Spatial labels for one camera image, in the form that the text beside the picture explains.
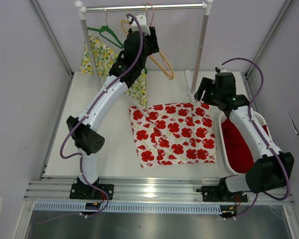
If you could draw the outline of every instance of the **hanging garment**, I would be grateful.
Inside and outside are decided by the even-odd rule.
[[[93,50],[93,55],[95,58],[96,69],[98,74],[103,80],[109,75],[109,71],[117,59],[118,53],[112,48],[106,46],[99,38],[90,35],[91,46]],[[81,72],[83,74],[93,75],[93,69],[91,65],[90,56],[85,43],[83,59],[81,63]],[[140,77],[132,84],[125,94],[131,96],[135,101],[137,101],[142,107],[147,107],[147,97],[146,97],[146,74],[144,69]]]
[[[130,108],[141,167],[216,163],[210,106],[200,102]]]

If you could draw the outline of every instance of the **gray wall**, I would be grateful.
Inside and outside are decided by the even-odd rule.
[[[291,184],[299,217],[299,135],[296,136],[288,116],[291,116],[299,131],[299,0],[295,1],[260,67],[264,71],[265,84],[257,106],[276,144],[295,157]],[[255,70],[251,76],[254,92],[259,82],[260,77]]]
[[[0,239],[38,177],[68,82],[29,3],[0,1]]]
[[[72,71],[80,68],[83,34],[75,0],[39,0],[59,40]],[[142,4],[141,0],[82,0],[87,6]],[[214,70],[220,62],[233,57],[254,58],[285,0],[215,0],[208,21],[201,69]],[[193,3],[200,0],[151,0],[153,4]],[[109,13],[108,23],[120,40],[126,38],[121,20],[126,12]],[[89,26],[105,25],[105,13],[87,14]],[[202,10],[157,10],[153,25],[161,50],[175,70],[193,70],[202,22]],[[232,70],[245,71],[245,62],[235,62]],[[149,69],[158,69],[148,60]]]

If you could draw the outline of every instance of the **red fabric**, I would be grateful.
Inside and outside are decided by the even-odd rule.
[[[229,165],[238,173],[247,173],[254,161],[246,142],[229,119],[226,119],[221,127]],[[264,125],[263,128],[268,134],[267,126]]]

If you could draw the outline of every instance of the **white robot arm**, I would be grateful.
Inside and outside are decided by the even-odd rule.
[[[78,154],[83,157],[81,172],[84,172],[86,180],[83,175],[80,175],[80,183],[89,185],[98,180],[97,152],[104,145],[105,139],[97,134],[97,131],[116,100],[141,75],[147,57],[159,52],[155,27],[146,25],[145,15],[134,18],[136,19],[132,22],[132,28],[124,42],[124,50],[119,53],[104,85],[78,117],[70,116],[67,119],[70,135],[78,148]],[[137,28],[142,29],[143,32],[133,31]]]
[[[248,145],[254,165],[246,173],[220,179],[219,196],[233,198],[237,192],[266,192],[287,184],[285,175],[290,177],[294,158],[283,153],[268,137],[256,119],[249,101],[244,95],[236,95],[235,77],[225,70],[218,70],[215,79],[203,78],[195,99],[217,106],[236,126]]]

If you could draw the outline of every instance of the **red floral cloth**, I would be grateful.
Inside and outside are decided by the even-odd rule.
[[[131,107],[130,116],[142,167],[216,162],[209,105],[195,102],[143,110]]]

